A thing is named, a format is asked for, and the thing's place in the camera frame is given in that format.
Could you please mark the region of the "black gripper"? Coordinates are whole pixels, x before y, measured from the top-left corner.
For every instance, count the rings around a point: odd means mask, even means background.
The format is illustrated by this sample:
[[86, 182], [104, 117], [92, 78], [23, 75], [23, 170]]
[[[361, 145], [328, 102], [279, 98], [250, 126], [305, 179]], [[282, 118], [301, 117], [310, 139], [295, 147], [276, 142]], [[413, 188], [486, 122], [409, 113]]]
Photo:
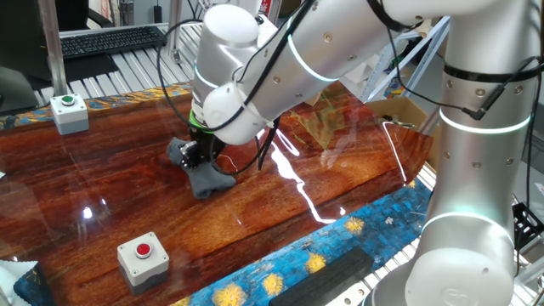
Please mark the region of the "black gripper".
[[226, 143], [218, 139], [213, 133], [190, 129], [192, 141], [185, 141], [179, 146], [181, 166], [195, 168], [201, 162], [216, 160]]

